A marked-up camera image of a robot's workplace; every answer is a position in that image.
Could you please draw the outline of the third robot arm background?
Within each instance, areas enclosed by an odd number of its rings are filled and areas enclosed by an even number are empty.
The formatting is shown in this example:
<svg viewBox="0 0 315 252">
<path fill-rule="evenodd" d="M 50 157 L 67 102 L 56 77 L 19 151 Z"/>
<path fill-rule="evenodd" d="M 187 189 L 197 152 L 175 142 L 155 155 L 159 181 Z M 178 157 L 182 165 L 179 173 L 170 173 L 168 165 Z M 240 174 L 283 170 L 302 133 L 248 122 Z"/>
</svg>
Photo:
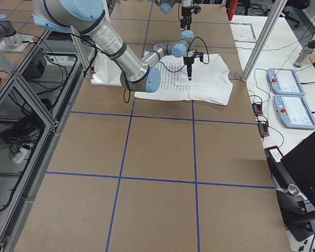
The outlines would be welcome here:
<svg viewBox="0 0 315 252">
<path fill-rule="evenodd" d="M 33 41 L 33 35 L 18 33 L 9 18 L 0 14 L 0 50 L 2 52 L 22 53 Z"/>
</svg>

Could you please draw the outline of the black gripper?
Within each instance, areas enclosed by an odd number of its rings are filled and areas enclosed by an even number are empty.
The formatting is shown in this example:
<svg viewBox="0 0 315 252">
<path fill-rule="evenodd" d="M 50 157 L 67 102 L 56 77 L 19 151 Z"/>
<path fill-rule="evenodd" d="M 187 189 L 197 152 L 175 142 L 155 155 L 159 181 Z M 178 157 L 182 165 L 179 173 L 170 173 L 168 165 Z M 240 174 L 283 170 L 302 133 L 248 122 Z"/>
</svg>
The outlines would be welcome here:
<svg viewBox="0 0 315 252">
<path fill-rule="evenodd" d="M 192 15 L 198 14 L 201 12 L 200 6 L 188 6 L 182 7 L 181 15 L 182 19 L 180 20 L 181 29 L 190 29 L 192 23 Z"/>
<path fill-rule="evenodd" d="M 183 62 L 185 65 L 187 65 L 187 77 L 188 80 L 192 80 L 192 64 L 195 61 L 195 58 L 199 58 L 200 62 L 204 61 L 204 53 L 197 51 L 196 49 L 188 51 L 183 56 Z"/>
</svg>

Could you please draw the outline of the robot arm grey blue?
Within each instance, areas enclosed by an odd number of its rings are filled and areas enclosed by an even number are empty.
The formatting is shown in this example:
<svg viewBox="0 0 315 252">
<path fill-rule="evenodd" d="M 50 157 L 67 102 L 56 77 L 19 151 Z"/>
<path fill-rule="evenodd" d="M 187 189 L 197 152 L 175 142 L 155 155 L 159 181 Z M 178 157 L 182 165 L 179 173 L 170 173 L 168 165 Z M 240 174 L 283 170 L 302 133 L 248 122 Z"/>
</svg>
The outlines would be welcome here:
<svg viewBox="0 0 315 252">
<path fill-rule="evenodd" d="M 181 12 L 178 10 L 177 15 L 182 30 L 190 30 L 192 15 L 200 13 L 202 9 L 200 7 L 202 1 L 154 0 L 152 2 L 156 4 L 165 14 L 168 14 L 174 5 L 178 3 L 178 7 L 181 7 Z"/>
<path fill-rule="evenodd" d="M 189 79 L 194 59 L 202 57 L 194 47 L 193 32 L 184 30 L 179 41 L 157 44 L 143 58 L 138 58 L 106 19 L 103 1 L 34 1 L 33 18 L 43 29 L 69 33 L 74 27 L 89 36 L 122 70 L 121 84 L 130 91 L 157 91 L 161 74 L 155 65 L 167 55 L 184 58 Z"/>
</svg>

